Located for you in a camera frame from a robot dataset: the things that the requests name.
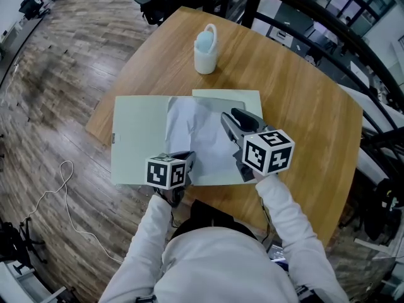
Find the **black railing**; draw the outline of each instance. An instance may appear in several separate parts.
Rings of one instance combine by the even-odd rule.
[[[320,47],[318,44],[309,40],[304,34],[299,33],[297,30],[290,28],[284,23],[280,23],[273,18],[263,15],[258,12],[260,0],[247,0],[244,14],[242,15],[241,24],[245,27],[251,28],[255,18],[268,23],[279,30],[282,30],[289,35],[300,40],[311,49],[320,53],[325,59],[329,60],[335,67],[348,76],[359,88],[359,90],[367,95],[375,106],[379,109],[380,113],[386,118],[392,127],[391,131],[383,131],[374,119],[364,111],[364,117],[369,121],[375,132],[362,130],[362,142],[361,148],[370,156],[373,161],[386,173],[386,175],[394,180],[399,179],[404,174],[404,163],[402,157],[404,157],[404,129],[398,128],[395,121],[391,118],[388,111],[378,100],[378,98],[370,91],[370,89],[344,64],[337,60],[334,56]],[[281,0],[281,2],[298,9],[300,12],[306,14],[314,21],[319,22],[325,26],[329,31],[333,32],[353,53],[356,53],[361,60],[364,60],[365,66],[369,66],[375,75],[383,82],[391,98],[398,105],[401,111],[404,111],[404,94],[398,86],[397,82],[388,71],[386,66],[375,55],[370,47],[349,27],[338,20],[328,10],[319,6],[317,3],[311,0]],[[226,5],[228,8],[229,2],[223,0],[222,5]]]

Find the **wooden floor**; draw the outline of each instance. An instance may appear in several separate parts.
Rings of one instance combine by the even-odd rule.
[[[44,27],[69,46],[67,54],[48,48]],[[154,29],[132,0],[56,1],[0,89],[1,104],[13,111],[0,115],[0,133],[6,136],[0,144],[6,155],[0,162],[3,220],[17,226],[45,190],[61,185],[59,164],[71,160],[69,205],[76,227],[97,235],[114,257],[124,257],[149,197],[143,189],[110,183],[110,149],[87,134],[84,125]],[[180,220],[187,213],[183,206]],[[74,232],[63,192],[43,199],[32,226],[46,241],[41,253],[49,263],[33,261],[39,275],[53,289],[74,287],[82,302],[96,302],[119,264],[92,237]],[[336,231],[328,254],[350,297],[365,295],[369,282],[379,282],[391,267],[391,261],[372,262],[374,253],[353,244],[347,231]]]

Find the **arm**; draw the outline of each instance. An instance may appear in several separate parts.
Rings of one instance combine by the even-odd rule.
[[[283,252],[289,263],[289,274],[296,287],[315,290],[325,302],[348,302],[336,280],[321,241],[313,232],[300,206],[294,202],[286,185],[270,175],[256,185],[258,194],[269,209],[272,223],[282,239]]]
[[[170,218],[171,206],[153,195],[125,260],[102,294],[100,303],[134,302],[137,297],[152,294],[160,273]]]

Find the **white cable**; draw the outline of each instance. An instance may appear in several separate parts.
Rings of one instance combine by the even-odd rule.
[[[63,174],[62,174],[62,166],[63,166],[64,163],[70,163],[70,164],[71,164],[71,173],[70,173],[69,177],[68,177],[66,180],[64,179]],[[66,192],[65,192],[65,194],[64,194],[64,201],[65,201],[65,204],[66,204],[66,211],[68,212],[68,216],[69,216],[69,219],[70,219],[70,223],[71,223],[71,226],[73,227],[74,231],[77,232],[77,233],[79,233],[79,234],[92,235],[92,236],[98,241],[99,245],[101,246],[101,248],[104,250],[104,252],[106,253],[106,255],[107,255],[110,259],[113,259],[114,261],[117,261],[118,263],[123,263],[123,261],[121,261],[121,260],[119,260],[119,259],[116,259],[116,258],[110,256],[110,254],[107,252],[107,250],[104,248],[104,246],[101,245],[100,240],[98,239],[98,237],[97,237],[95,234],[92,234],[91,232],[87,232],[87,231],[79,231],[79,230],[76,229],[76,227],[74,226],[73,221],[72,221],[72,219],[71,219],[70,211],[69,211],[69,205],[68,205],[68,186],[67,186],[67,182],[70,180],[70,178],[72,177],[73,172],[74,172],[74,165],[73,165],[72,161],[70,161],[70,160],[65,160],[65,161],[59,166],[59,171],[60,171],[60,174],[61,174],[61,177],[62,177],[62,180],[63,180],[63,184],[61,185],[61,187],[60,187],[59,189],[57,189],[57,191],[45,191],[45,192],[43,193],[43,195],[40,197],[40,199],[38,200],[38,203],[37,203],[35,209],[34,209],[32,212],[30,212],[27,217],[25,217],[25,219],[23,220],[23,222],[25,222],[26,219],[28,219],[32,214],[34,214],[34,213],[38,210],[38,205],[39,205],[39,203],[41,202],[41,200],[44,198],[44,196],[45,196],[47,193],[58,193],[63,187],[65,187]]]

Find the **white shirt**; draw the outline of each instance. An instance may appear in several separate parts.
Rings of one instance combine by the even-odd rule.
[[[322,243],[287,187],[271,175],[256,189],[283,241],[289,276],[261,243],[231,229],[190,231],[164,249],[171,207],[154,195],[100,302],[134,302],[151,294],[159,303],[298,302],[295,288],[304,285],[324,302],[347,303]]]

